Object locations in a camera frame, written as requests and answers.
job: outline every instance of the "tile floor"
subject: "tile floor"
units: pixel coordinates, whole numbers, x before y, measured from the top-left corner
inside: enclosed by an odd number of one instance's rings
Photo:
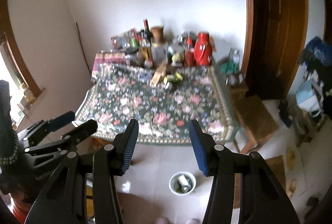
[[[280,128],[260,150],[265,158],[283,155],[286,149],[295,150],[296,164],[292,171],[285,168],[287,184],[297,180],[292,203],[303,220],[308,211],[306,202],[311,195],[322,198],[332,182],[331,121],[316,134],[310,144],[295,147],[293,128],[286,129],[277,114],[277,101],[265,101],[265,106]],[[226,144],[232,150],[232,144]],[[167,217],[172,224],[184,224],[190,218],[202,220],[208,203],[212,178],[199,171],[191,146],[155,146],[137,144],[133,165],[123,177],[116,178],[117,190],[124,207],[125,224],[153,224],[157,217]],[[176,196],[168,187],[170,177],[181,170],[195,175],[197,186],[186,196]],[[232,223],[238,223],[239,209],[233,211]]]

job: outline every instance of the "door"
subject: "door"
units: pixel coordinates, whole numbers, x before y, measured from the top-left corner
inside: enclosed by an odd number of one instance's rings
[[[307,28],[307,0],[254,0],[249,95],[280,99],[297,70]]]

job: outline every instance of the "metal screw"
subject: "metal screw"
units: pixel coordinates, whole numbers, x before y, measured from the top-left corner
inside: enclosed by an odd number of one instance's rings
[[[70,153],[68,153],[67,157],[69,157],[70,159],[73,159],[74,157],[76,157],[76,152],[72,151]]]
[[[254,159],[259,159],[261,155],[258,152],[251,152],[251,157],[253,157]]]
[[[222,150],[224,150],[224,146],[223,146],[222,144],[216,144],[216,145],[215,145],[215,149],[216,149],[217,151],[222,151]]]
[[[107,144],[107,145],[104,146],[104,149],[106,151],[111,151],[113,148],[114,148],[113,144]]]

